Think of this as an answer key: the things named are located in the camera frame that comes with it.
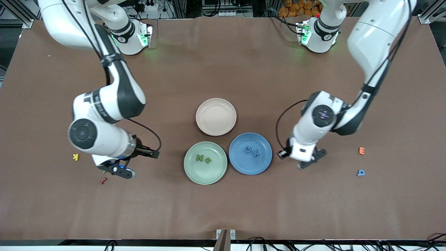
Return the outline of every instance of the plate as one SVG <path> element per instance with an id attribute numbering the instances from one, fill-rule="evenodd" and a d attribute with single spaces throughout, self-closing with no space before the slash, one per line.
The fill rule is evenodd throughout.
<path id="1" fill-rule="evenodd" d="M 243 174 L 255 175 L 265 171 L 272 159 L 271 145 L 260 134 L 240 134 L 229 146 L 229 160 Z"/>
<path id="2" fill-rule="evenodd" d="M 184 157 L 184 171 L 193 182 L 210 185 L 223 177 L 227 168 L 224 150 L 212 142 L 193 145 Z"/>
<path id="3" fill-rule="evenodd" d="M 227 134 L 235 125 L 237 113 L 227 100 L 212 98 L 197 109 L 195 120 L 201 131 L 210 136 Z"/>

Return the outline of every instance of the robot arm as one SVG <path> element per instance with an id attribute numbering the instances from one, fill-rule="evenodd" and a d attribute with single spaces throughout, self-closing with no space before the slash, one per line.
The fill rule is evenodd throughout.
<path id="1" fill-rule="evenodd" d="M 157 158 L 158 152 L 114 123 L 140 115 L 146 100 L 124 58 L 106 30 L 95 24 L 83 1 L 39 1 L 50 35 L 59 43 L 78 49 L 96 49 L 101 63 L 113 77 L 113 83 L 77 96 L 73 102 L 73 122 L 68 129 L 70 143 L 91 154 L 95 164 L 126 179 L 135 172 L 128 161 L 138 155 Z"/>
<path id="2" fill-rule="evenodd" d="M 95 14 L 109 28 L 119 50 L 126 55 L 134 55 L 149 46 L 152 27 L 138 20 L 130 20 L 124 9 L 117 4 L 124 0 L 65 0 L 65 4 L 84 25 L 90 13 L 84 13 L 83 5 Z M 62 0 L 38 0 L 48 33 L 60 44 L 81 50 L 91 50 L 91 44 L 67 11 Z M 90 29 L 85 29 L 92 38 Z"/>
<path id="3" fill-rule="evenodd" d="M 333 2 L 335 5 L 340 4 L 342 9 L 342 2 Z M 313 93 L 302 107 L 301 118 L 293 128 L 287 148 L 278 153 L 281 158 L 290 156 L 302 162 L 314 163 L 317 161 L 314 154 L 318 153 L 315 151 L 316 143 L 329 131 L 350 135 L 359 130 L 390 66 L 390 47 L 410 18 L 409 13 L 413 9 L 409 10 L 409 6 L 414 8 L 415 4 L 416 0 L 369 1 L 369 7 L 354 26 L 347 41 L 351 55 L 365 75 L 364 85 L 356 100 L 351 105 L 324 91 Z M 317 41 L 318 38 L 321 39 L 318 36 L 312 36 L 310 39 Z M 326 49 L 326 44 L 310 42 L 311 40 L 309 44 L 313 46 L 309 47 L 311 50 L 317 46 Z"/>

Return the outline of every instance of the brown table surface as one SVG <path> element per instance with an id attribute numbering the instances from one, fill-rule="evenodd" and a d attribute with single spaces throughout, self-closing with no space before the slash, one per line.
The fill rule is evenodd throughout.
<path id="1" fill-rule="evenodd" d="M 75 96 L 105 83 L 91 51 L 55 42 L 42 22 L 24 30 L 1 88 L 0 239 L 237 238 L 425 239 L 446 231 L 446 71 L 428 25 L 413 20 L 382 89 L 351 136 L 328 134 L 328 156 L 305 171 L 274 156 L 247 176 L 230 164 L 208 186 L 188 179 L 186 151 L 212 141 L 226 152 L 239 134 L 265 136 L 273 151 L 279 114 L 325 90 L 352 102 L 363 73 L 347 50 L 356 18 L 347 18 L 327 53 L 300 47 L 277 20 L 196 18 L 159 21 L 153 49 L 126 56 L 147 105 L 136 120 L 163 140 L 159 159 L 130 162 L 137 177 L 102 174 L 67 140 Z M 205 100 L 221 97 L 237 110 L 227 135 L 195 124 Z M 300 107 L 284 116 L 285 140 Z M 156 139 L 128 121 L 119 126 L 146 145 Z M 365 155 L 358 154 L 365 148 Z M 359 169 L 366 175 L 357 177 Z M 108 177 L 104 185 L 99 182 Z"/>

